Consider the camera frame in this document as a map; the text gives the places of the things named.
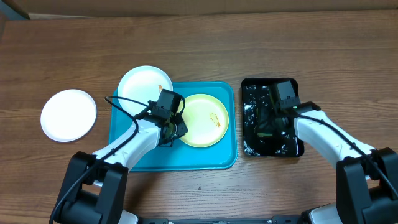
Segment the yellow plate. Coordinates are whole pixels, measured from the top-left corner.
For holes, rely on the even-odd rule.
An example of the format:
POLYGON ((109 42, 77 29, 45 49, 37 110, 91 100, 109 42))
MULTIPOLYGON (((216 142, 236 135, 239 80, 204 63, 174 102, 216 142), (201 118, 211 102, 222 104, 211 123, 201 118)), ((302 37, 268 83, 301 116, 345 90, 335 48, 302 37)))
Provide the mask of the yellow plate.
MULTIPOLYGON (((178 111, 183 109, 180 103, 178 111)), ((182 118, 188 132, 180 140, 193 147, 209 147, 219 142, 229 127, 229 114, 222 102, 207 94, 185 98, 182 118)))

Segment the green yellow sponge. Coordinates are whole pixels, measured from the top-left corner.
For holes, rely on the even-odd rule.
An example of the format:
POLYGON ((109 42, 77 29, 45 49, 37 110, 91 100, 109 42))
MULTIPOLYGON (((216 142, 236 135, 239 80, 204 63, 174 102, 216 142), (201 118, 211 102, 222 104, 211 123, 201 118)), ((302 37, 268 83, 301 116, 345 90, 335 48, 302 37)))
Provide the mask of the green yellow sponge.
POLYGON ((258 132, 257 136, 260 137, 260 138, 270 138, 270 137, 273 137, 273 133, 261 133, 261 132, 258 132))

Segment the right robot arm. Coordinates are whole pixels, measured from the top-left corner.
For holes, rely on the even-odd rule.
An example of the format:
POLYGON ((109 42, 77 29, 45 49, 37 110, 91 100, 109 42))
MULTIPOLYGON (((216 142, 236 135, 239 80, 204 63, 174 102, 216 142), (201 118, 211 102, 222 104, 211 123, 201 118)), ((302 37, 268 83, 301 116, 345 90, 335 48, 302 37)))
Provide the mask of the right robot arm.
POLYGON ((312 102, 256 109, 257 132, 294 135, 336 170, 336 202, 307 210, 300 223, 397 223, 397 153, 375 149, 337 126, 312 102))

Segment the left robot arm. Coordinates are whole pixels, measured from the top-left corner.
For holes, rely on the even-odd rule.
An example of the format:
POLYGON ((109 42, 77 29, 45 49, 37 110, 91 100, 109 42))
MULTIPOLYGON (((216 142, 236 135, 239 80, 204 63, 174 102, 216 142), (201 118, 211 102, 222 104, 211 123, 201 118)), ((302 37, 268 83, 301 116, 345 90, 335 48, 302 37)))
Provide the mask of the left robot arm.
POLYGON ((171 146, 188 131, 180 114, 165 119, 135 118, 125 133, 92 153, 71 159, 50 222, 132 223, 139 217, 123 209, 129 171, 149 151, 171 146))

